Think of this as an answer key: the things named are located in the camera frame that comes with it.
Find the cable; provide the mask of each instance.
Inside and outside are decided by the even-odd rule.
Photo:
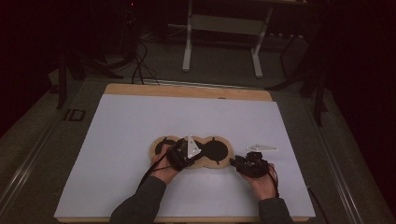
[[[142,180],[140,180],[139,186],[137,187],[136,192],[140,189],[140,187],[142,186],[142,184],[146,181],[146,179],[149,177],[149,175],[154,171],[154,168],[158,166],[158,164],[160,163],[160,161],[163,160],[163,158],[166,157],[166,155],[169,153],[170,150],[166,151],[165,154],[163,154],[159,160],[155,161],[150,167],[149,169],[146,171],[146,173],[143,175]]]
[[[160,86],[160,82],[159,82],[158,79],[156,78],[157,72],[156,72],[154,69],[149,68],[149,67],[145,64],[145,62],[143,62],[142,60],[141,60],[141,63],[142,63],[143,66],[146,68],[146,70],[148,71],[148,73],[150,74],[150,76],[151,76],[151,77],[157,82],[157,84]]]
[[[319,210],[320,210],[321,214],[323,215],[323,218],[324,218],[326,224],[330,224],[329,219],[327,219],[326,214],[324,213],[324,210],[323,210],[321,204],[319,203],[317,196],[314,194],[314,191],[312,191],[312,189],[311,189],[311,187],[309,187],[309,185],[306,185],[306,188],[308,189],[308,192],[312,195],[312,197],[315,199],[315,202],[317,202]]]
[[[277,173],[276,170],[274,169],[274,166],[268,164],[269,167],[271,167],[275,173],[276,177],[273,177],[271,175],[271,173],[268,173],[268,175],[270,176],[271,180],[273,181],[274,187],[275,187],[275,192],[276,192],[276,197],[279,198],[279,190],[277,189],[277,186],[279,186],[279,178],[277,177]]]
[[[171,36],[174,36],[174,35],[178,35],[180,33],[183,33],[186,30],[187,30],[187,27],[179,28],[179,29],[175,30],[173,33],[167,35],[166,37],[171,37]],[[158,42],[158,41],[162,41],[163,40],[162,38],[156,36],[153,32],[148,32],[148,33],[146,33],[144,35],[141,35],[139,38],[141,40],[150,41],[150,42]]]
[[[143,82],[143,78],[142,78],[142,70],[141,70],[141,68],[140,68],[140,66],[141,66],[141,63],[145,60],[145,58],[146,58],[146,56],[147,56],[147,54],[148,54],[148,48],[146,47],[146,45],[144,45],[142,42],[140,42],[140,41],[137,41],[137,43],[138,44],[140,44],[140,45],[142,45],[144,48],[145,48],[145,53],[143,54],[143,57],[141,58],[141,60],[140,60],[140,62],[139,62],[139,59],[138,59],[138,56],[137,56],[137,54],[136,54],[136,61],[137,61],[137,67],[136,67],[136,69],[134,70],[134,73],[133,73],[133,75],[132,75],[132,84],[134,84],[134,76],[136,75],[136,72],[137,72],[137,70],[139,70],[139,76],[140,76],[140,78],[142,79],[141,81],[142,81],[142,84],[144,85],[144,82]]]
[[[172,166],[165,166],[165,167],[163,167],[163,168],[158,168],[158,169],[155,169],[155,170],[152,170],[152,171],[164,170],[164,169],[171,168],[171,167],[172,167]]]

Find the desk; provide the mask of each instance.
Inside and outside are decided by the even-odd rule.
[[[263,2],[268,4],[268,9],[265,14],[263,21],[256,20],[243,20],[225,17],[215,17],[206,15],[197,15],[192,13],[192,0],[189,1],[188,19],[187,19],[187,42],[184,51],[184,59],[182,70],[185,72],[190,71],[190,60],[191,60],[191,32],[195,30],[207,30],[216,32],[226,32],[233,34],[244,34],[244,35],[256,35],[258,37],[257,43],[254,48],[251,49],[251,57],[254,66],[254,72],[256,77],[262,77],[262,67],[259,59],[259,52],[262,46],[262,41],[265,37],[268,23],[270,22],[273,10],[275,6],[281,6],[285,4],[307,6],[308,3],[305,0],[258,0],[257,2]]]
[[[159,105],[160,109],[156,109],[153,102],[163,102],[167,107]],[[191,120],[189,116],[194,111],[195,120]],[[260,120],[252,119],[257,115]],[[280,113],[267,91],[110,84],[67,180],[55,217],[67,223],[108,221],[114,208],[134,193],[148,169],[152,141],[167,134],[190,133],[203,137],[222,133],[237,155],[246,154],[243,146],[255,141],[279,147],[278,152],[264,153],[264,157],[278,164],[279,182],[283,183],[279,186],[281,197],[294,220],[315,216]],[[191,187],[195,187],[194,194],[186,190]],[[258,220],[256,209],[257,202],[248,184],[233,167],[183,170],[168,186],[155,221],[252,222]]]

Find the human hand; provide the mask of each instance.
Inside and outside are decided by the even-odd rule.
[[[162,157],[170,147],[170,145],[164,144],[161,148],[161,153],[152,158],[151,165],[155,161],[159,160],[160,157]],[[150,175],[161,179],[163,182],[165,182],[166,185],[168,185],[177,174],[178,171],[175,170],[169,163],[169,160],[164,157]]]
[[[269,164],[270,175],[277,182],[277,176],[275,176],[275,166],[270,163]],[[275,198],[276,196],[276,187],[274,186],[274,182],[269,175],[264,175],[260,178],[250,178],[246,175],[241,175],[246,179],[251,188],[253,189],[254,195],[257,200],[261,201],[264,199]]]

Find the white paper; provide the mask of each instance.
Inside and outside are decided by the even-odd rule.
[[[55,217],[110,217],[136,191],[160,136],[226,138],[235,155],[256,143],[277,147],[280,197],[292,217],[314,217],[277,104],[263,101],[103,95]],[[233,167],[183,170],[167,187],[158,217],[256,217],[257,202]]]

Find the white paper piece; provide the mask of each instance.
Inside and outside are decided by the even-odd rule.
[[[55,217],[110,217],[136,191],[160,136],[218,135],[245,156],[265,143],[280,197],[292,217],[314,217],[277,104],[263,101],[103,95],[67,180]],[[183,170],[167,187],[158,217],[256,217],[257,202],[233,167]]]
[[[198,155],[201,152],[201,149],[195,144],[195,141],[192,139],[192,136],[189,135],[188,143],[187,143],[187,157],[191,159],[192,157]]]
[[[254,152],[264,152],[264,151],[277,151],[277,147],[268,147],[261,144],[256,144],[251,147],[247,147],[247,152],[254,151]]]

